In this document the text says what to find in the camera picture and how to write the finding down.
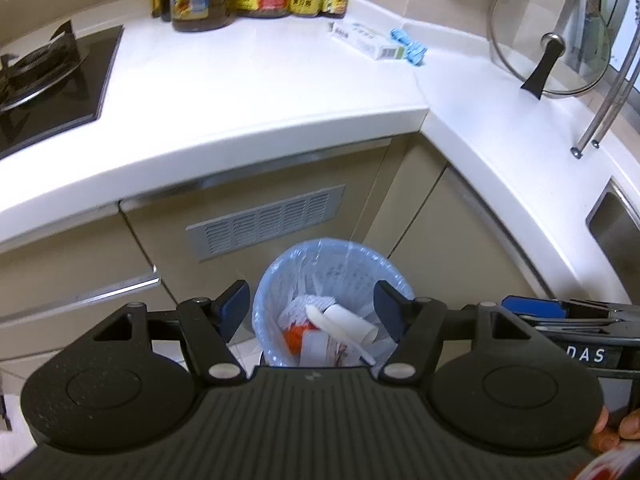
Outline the person right hand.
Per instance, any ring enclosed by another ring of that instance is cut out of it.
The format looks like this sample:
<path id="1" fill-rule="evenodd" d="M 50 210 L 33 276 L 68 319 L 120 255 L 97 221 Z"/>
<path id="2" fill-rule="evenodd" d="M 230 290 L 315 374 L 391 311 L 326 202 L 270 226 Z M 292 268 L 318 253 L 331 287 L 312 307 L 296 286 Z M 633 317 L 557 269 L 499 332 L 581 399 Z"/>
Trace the person right hand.
<path id="1" fill-rule="evenodd" d="M 623 441 L 640 440 L 640 410 L 626 415 L 616 427 L 610 424 L 610 412 L 604 406 L 589 438 L 588 446 L 596 452 L 604 453 L 616 448 Z"/>

